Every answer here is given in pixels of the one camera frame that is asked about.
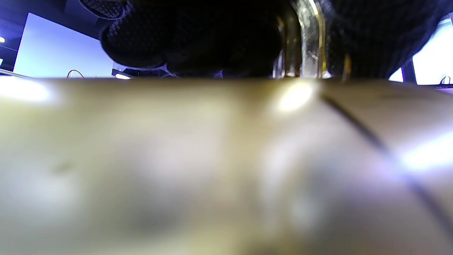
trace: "white wall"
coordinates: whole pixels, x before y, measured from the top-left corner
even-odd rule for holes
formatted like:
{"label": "white wall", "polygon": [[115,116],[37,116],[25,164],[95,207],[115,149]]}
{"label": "white wall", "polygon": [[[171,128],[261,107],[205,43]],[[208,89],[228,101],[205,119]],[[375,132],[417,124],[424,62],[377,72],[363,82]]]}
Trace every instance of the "white wall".
{"label": "white wall", "polygon": [[31,77],[112,77],[113,61],[89,36],[29,13],[14,72]]}
{"label": "white wall", "polygon": [[392,76],[390,76],[389,81],[394,81],[394,82],[403,82],[403,70],[400,68],[398,69]]}
{"label": "white wall", "polygon": [[453,78],[453,26],[448,19],[441,23],[431,40],[414,57],[417,83],[439,84],[442,78]]}

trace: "metal tube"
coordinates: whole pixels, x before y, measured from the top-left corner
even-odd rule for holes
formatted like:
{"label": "metal tube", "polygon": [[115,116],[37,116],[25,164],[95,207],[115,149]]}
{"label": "metal tube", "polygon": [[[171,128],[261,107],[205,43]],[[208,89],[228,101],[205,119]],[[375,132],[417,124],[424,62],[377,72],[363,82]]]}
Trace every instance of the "metal tube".
{"label": "metal tube", "polygon": [[274,78],[322,78],[326,65],[326,21],[317,0],[282,1],[277,20],[283,48]]}

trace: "cable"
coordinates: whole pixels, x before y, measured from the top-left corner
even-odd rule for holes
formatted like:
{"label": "cable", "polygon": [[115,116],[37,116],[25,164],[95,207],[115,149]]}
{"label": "cable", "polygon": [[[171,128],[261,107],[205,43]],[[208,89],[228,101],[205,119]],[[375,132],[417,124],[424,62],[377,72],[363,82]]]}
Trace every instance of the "cable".
{"label": "cable", "polygon": [[450,76],[445,76],[442,80],[440,80],[440,84],[451,84],[451,81],[452,81],[452,79]]}
{"label": "cable", "polygon": [[66,79],[69,78],[69,76],[71,75],[72,72],[77,72],[78,74],[80,74],[80,76],[82,76],[83,79],[85,78],[85,77],[83,77],[83,74],[82,74],[82,73],[80,73],[80,72],[77,71],[76,69],[73,69],[73,70],[69,71],[69,73],[68,73],[67,76],[66,76]]}

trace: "blurry metallic surface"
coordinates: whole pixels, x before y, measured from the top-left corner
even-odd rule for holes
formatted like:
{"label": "blurry metallic surface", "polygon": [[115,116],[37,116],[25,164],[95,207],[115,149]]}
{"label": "blurry metallic surface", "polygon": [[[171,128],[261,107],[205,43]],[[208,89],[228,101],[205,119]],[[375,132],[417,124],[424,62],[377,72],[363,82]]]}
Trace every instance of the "blurry metallic surface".
{"label": "blurry metallic surface", "polygon": [[0,254],[453,254],[452,108],[388,82],[0,77]]}

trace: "black cloth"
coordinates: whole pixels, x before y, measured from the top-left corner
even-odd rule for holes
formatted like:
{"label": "black cloth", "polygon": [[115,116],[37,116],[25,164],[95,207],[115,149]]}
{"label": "black cloth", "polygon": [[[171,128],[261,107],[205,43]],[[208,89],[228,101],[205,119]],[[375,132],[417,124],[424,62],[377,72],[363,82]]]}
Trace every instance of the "black cloth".
{"label": "black cloth", "polygon": [[[80,1],[99,17],[114,20],[101,35],[102,46],[116,62],[136,69],[166,69],[179,77],[266,77],[281,48],[268,12],[272,0],[259,2],[261,8],[247,1]],[[348,54],[355,78],[390,77],[453,11],[451,0],[330,2],[328,68],[341,75]]]}

